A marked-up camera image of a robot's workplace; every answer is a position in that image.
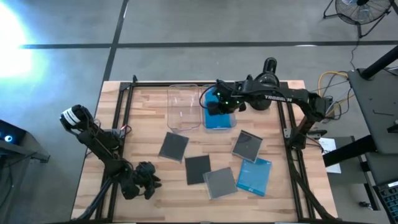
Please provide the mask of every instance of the black metal frame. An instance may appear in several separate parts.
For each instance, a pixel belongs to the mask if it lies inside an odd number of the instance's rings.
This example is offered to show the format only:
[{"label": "black metal frame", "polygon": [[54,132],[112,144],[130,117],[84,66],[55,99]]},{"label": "black metal frame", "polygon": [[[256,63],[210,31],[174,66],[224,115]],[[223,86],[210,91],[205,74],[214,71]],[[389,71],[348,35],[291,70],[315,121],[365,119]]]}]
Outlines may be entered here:
[{"label": "black metal frame", "polygon": [[[119,114],[121,110],[121,104],[123,100],[123,94],[126,90],[128,90],[128,95],[127,95],[127,102],[126,102],[126,109],[124,112],[124,119],[123,119],[123,125],[128,124],[128,119],[129,119],[129,111],[131,108],[131,103],[132,103],[132,94],[133,94],[133,89],[134,87],[151,87],[151,86],[164,86],[168,87],[170,85],[174,84],[196,84],[198,86],[203,86],[203,85],[209,85],[209,84],[214,84],[215,82],[137,82],[136,76],[133,76],[133,81],[132,82],[122,82],[119,87],[119,95],[118,95],[118,101],[116,103],[116,109],[115,109],[115,114],[114,114],[114,119],[113,119],[113,128],[117,128],[118,126],[118,121],[119,121]],[[288,87],[286,82],[281,82],[281,86]],[[295,210],[297,213],[297,222],[298,223],[352,223],[354,224],[355,222],[343,222],[339,220],[319,220],[316,219],[315,217],[315,212],[313,209],[313,205],[311,203],[311,197],[308,195],[305,195],[306,199],[306,204],[308,208],[308,216],[309,218],[305,218],[303,215],[303,210],[302,210],[302,204],[300,201],[300,195],[299,195],[299,185],[306,185],[308,186],[308,178],[307,178],[307,172],[305,170],[305,164],[304,164],[304,159],[303,159],[303,154],[302,151],[296,151],[293,150],[291,146],[289,146],[289,139],[285,137],[283,134],[283,130],[287,128],[286,124],[286,119],[284,115],[284,109],[282,106],[282,102],[278,101],[277,102],[277,107],[278,107],[278,112],[279,112],[279,118],[280,118],[280,126],[282,130],[282,137],[284,138],[284,145],[285,145],[285,151],[286,151],[286,156],[287,156],[287,165],[289,167],[289,175],[290,175],[290,182],[292,185],[292,191],[293,191],[293,198],[294,198],[294,203],[295,203]],[[289,113],[289,119],[290,119],[290,125],[291,127],[296,127],[295,123],[295,116],[293,112],[293,107],[291,103],[287,103],[287,110]],[[118,151],[119,156],[123,156],[123,148],[124,148],[124,141],[122,144],[122,147]],[[300,176],[302,180],[299,180],[300,183],[297,182],[297,179],[294,178],[294,175],[298,174],[295,164],[294,164],[294,159],[292,152],[295,151],[297,153],[297,161],[299,164],[299,171],[300,171]],[[103,174],[103,180],[106,180],[105,173]],[[116,205],[116,195],[117,195],[117,183],[113,184],[112,191],[111,191],[111,197],[109,201],[109,208],[108,208],[108,214],[106,218],[103,218],[103,201],[100,203],[100,206],[97,208],[95,219],[94,220],[87,220],[87,223],[113,223],[113,215],[114,215],[114,207]]]},{"label": "black metal frame", "polygon": [[340,14],[340,13],[336,13],[336,14],[332,14],[332,15],[326,15],[327,10],[329,9],[329,7],[331,6],[331,4],[333,3],[333,1],[338,1],[338,0],[331,0],[328,4],[328,6],[326,7],[326,9],[323,11],[323,18],[327,19],[327,18],[331,18],[331,17],[336,17],[336,16],[343,16],[344,18],[348,19],[349,21],[351,21],[354,25],[356,25],[357,29],[358,29],[358,37],[362,38],[367,36],[370,32],[372,32],[372,30],[379,24],[379,22],[384,18],[384,16],[388,15],[390,13],[389,8],[386,9],[386,11],[381,14],[380,17],[378,17],[377,19],[375,19],[375,21],[377,20],[377,22],[375,24],[373,24],[373,26],[365,33],[362,34],[362,28],[361,28],[361,24],[357,21],[352,20],[350,17],[344,15],[344,14]]},{"label": "black metal frame", "polygon": [[333,152],[323,155],[325,166],[332,166],[346,159],[358,157],[367,152],[376,152],[377,148],[374,144],[372,136],[369,134],[361,139],[358,139],[346,146],[340,147]]}]

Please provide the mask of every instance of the gray square tile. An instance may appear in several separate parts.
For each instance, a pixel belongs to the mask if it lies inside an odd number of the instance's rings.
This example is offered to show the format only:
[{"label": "gray square tile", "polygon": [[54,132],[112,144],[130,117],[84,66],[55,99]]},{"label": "gray square tile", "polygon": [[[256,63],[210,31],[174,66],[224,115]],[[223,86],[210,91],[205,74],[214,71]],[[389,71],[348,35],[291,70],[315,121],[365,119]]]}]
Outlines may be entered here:
[{"label": "gray square tile", "polygon": [[159,156],[182,162],[189,138],[174,133],[166,133]]},{"label": "gray square tile", "polygon": [[232,154],[247,159],[248,161],[256,162],[261,142],[262,138],[242,130],[236,140]]},{"label": "gray square tile", "polygon": [[203,178],[207,183],[211,199],[238,192],[230,167],[207,172],[206,174],[203,174]]}]

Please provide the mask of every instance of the yellow cable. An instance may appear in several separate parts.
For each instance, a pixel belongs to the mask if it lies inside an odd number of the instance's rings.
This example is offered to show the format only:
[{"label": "yellow cable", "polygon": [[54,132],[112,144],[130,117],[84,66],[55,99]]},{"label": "yellow cable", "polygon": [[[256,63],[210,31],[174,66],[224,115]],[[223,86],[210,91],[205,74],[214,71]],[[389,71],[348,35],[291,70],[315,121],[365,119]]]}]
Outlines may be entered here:
[{"label": "yellow cable", "polygon": [[[349,100],[350,98],[352,98],[354,95],[349,96],[348,98],[345,98],[343,100],[340,100],[339,102],[337,102],[337,104],[339,104],[341,106],[342,103],[346,102],[347,100]],[[338,108],[336,106],[333,106],[333,110],[329,111],[329,113],[327,113],[325,116],[329,116],[332,114],[332,112],[334,112],[335,110],[337,110]]]},{"label": "yellow cable", "polygon": [[[322,73],[322,75],[321,75],[321,76],[319,77],[319,79],[318,79],[318,95],[320,95],[320,96],[321,96],[321,81],[322,81],[322,78],[323,78],[326,74],[336,74],[336,75],[340,75],[340,76],[342,76],[342,77],[348,78],[348,75],[347,75],[347,74],[341,73],[341,72],[327,71],[327,72]],[[345,99],[343,99],[343,100],[340,100],[340,101],[337,102],[337,104],[341,106],[342,103],[344,103],[345,101],[349,100],[349,99],[352,98],[353,96],[354,96],[354,95],[351,95],[351,96],[349,96],[349,97],[347,97],[347,98],[345,98]],[[329,113],[327,113],[325,116],[327,117],[327,116],[331,115],[331,114],[332,114],[335,110],[337,110],[337,109],[338,109],[337,105],[333,106],[333,109],[332,109],[331,111],[329,111]]]},{"label": "yellow cable", "polygon": [[336,74],[336,75],[341,75],[342,77],[348,78],[347,74],[341,73],[341,72],[334,72],[334,71],[328,71],[328,72],[323,72],[322,75],[318,79],[318,95],[321,96],[321,81],[324,75],[326,74]]}]

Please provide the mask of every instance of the white paper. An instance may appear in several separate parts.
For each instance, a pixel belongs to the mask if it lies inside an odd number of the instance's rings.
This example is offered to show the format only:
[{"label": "white paper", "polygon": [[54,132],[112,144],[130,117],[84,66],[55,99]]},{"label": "white paper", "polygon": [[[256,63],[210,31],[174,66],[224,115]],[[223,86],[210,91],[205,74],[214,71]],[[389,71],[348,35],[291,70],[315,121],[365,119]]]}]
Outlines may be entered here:
[{"label": "white paper", "polygon": [[398,181],[388,184],[388,187],[395,187],[396,185],[398,185]]},{"label": "white paper", "polygon": [[[336,143],[334,139],[320,138],[319,144],[321,144],[323,150],[325,150],[323,152],[323,155],[333,150],[336,150]],[[340,174],[341,173],[340,164],[328,166],[326,167],[326,171],[329,173]]]}]

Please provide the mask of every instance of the electric fan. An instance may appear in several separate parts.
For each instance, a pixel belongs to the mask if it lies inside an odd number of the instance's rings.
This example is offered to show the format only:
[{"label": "electric fan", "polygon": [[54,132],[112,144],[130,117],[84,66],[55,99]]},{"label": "electric fan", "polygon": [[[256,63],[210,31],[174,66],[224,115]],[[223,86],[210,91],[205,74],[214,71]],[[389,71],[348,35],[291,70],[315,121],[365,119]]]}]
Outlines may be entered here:
[{"label": "electric fan", "polygon": [[[332,2],[335,1],[336,14],[326,15]],[[368,35],[379,22],[390,13],[390,0],[331,0],[328,7],[323,12],[323,18],[338,16],[348,24],[358,27],[358,37],[362,38]],[[361,25],[369,24],[378,20],[367,33],[362,34]]]}]

